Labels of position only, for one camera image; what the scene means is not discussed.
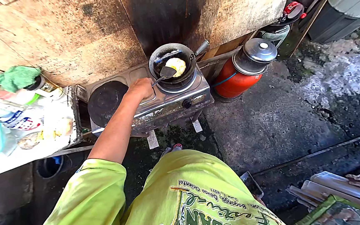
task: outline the green towel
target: green towel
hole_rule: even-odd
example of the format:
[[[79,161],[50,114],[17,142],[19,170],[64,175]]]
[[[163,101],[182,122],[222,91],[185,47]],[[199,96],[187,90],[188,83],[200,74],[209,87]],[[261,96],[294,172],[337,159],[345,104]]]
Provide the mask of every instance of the green towel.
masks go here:
[[[0,74],[0,85],[4,90],[16,92],[19,89],[30,86],[40,75],[41,69],[28,66],[12,66],[4,73]]]

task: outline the hand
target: hand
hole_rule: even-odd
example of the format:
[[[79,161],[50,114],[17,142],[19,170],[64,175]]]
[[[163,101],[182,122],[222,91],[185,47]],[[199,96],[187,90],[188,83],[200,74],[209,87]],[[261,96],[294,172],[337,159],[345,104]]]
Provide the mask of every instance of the hand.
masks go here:
[[[140,98],[140,101],[149,98],[154,93],[154,90],[151,86],[153,84],[152,81],[153,80],[151,78],[147,77],[137,79],[130,85],[126,94],[137,96]]]

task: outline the green shirt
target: green shirt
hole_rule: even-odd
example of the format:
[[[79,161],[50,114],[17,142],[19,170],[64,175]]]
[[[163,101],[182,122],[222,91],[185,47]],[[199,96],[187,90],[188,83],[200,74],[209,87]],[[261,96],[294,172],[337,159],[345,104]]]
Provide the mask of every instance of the green shirt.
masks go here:
[[[283,225],[218,158],[194,150],[166,154],[124,212],[126,169],[87,159],[45,224]]]

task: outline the gas stove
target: gas stove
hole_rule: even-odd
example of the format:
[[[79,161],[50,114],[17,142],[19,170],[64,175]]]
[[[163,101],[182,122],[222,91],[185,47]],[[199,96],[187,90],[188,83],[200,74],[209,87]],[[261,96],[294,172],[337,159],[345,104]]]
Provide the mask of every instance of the gas stove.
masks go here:
[[[148,63],[144,63],[119,74],[99,80],[86,86],[87,97],[90,98],[92,92],[102,84],[109,81],[120,81],[130,86],[139,78],[150,77],[155,80],[149,71]],[[209,85],[204,78],[198,65],[194,70],[192,79],[180,88],[167,88],[157,84],[153,87],[154,94],[143,100],[137,108],[132,124],[133,136],[148,136],[147,132],[155,128],[167,126],[169,122],[193,117],[194,127],[202,108],[214,102]],[[91,128],[94,134],[102,132],[103,127],[96,125],[91,119]]]

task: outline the black pan lid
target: black pan lid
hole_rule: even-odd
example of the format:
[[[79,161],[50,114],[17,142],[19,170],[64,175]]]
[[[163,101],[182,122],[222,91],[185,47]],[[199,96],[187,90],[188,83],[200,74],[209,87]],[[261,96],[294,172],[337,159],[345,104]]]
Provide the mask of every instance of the black pan lid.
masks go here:
[[[100,127],[105,127],[122,102],[127,90],[127,85],[117,80],[97,87],[88,99],[88,114],[92,121]]]

